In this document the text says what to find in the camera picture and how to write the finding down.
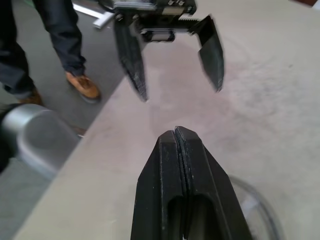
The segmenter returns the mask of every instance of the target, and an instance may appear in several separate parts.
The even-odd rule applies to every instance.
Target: table
[[[123,80],[15,240],[129,240],[138,176],[176,125],[267,198],[287,239],[320,236],[320,12],[287,0],[198,6],[216,19],[224,89],[202,72],[196,38],[149,44],[149,102]]]

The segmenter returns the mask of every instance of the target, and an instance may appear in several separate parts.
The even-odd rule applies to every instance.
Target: dark jeans
[[[84,74],[86,60],[81,56],[82,34],[71,0],[33,0],[33,3],[63,68],[75,76]],[[0,0],[0,82],[17,98],[30,96],[35,87],[29,76],[25,52],[17,43],[12,0]]]

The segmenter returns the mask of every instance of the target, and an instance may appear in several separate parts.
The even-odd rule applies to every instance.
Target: gray floor
[[[86,73],[102,93],[100,103],[88,104],[66,83],[64,71],[38,13],[22,0],[14,1],[14,13],[18,42],[26,52],[31,77],[44,104],[57,111],[68,123],[87,129],[123,78],[113,30],[105,27],[97,31],[92,25],[95,19],[79,13],[83,55],[87,59]],[[0,88],[0,103],[15,102],[14,97]],[[0,175],[0,240],[12,239],[48,185],[48,180],[22,162],[11,161]]]

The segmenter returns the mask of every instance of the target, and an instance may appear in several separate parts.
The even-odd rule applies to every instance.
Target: brown boot
[[[70,72],[65,72],[66,79],[77,89],[84,97],[97,99],[100,96],[99,90],[96,85],[86,75],[74,76]]]
[[[24,99],[18,99],[18,101],[21,104],[37,104],[41,106],[44,105],[44,103],[42,102],[41,96],[36,88],[33,89],[31,96]]]

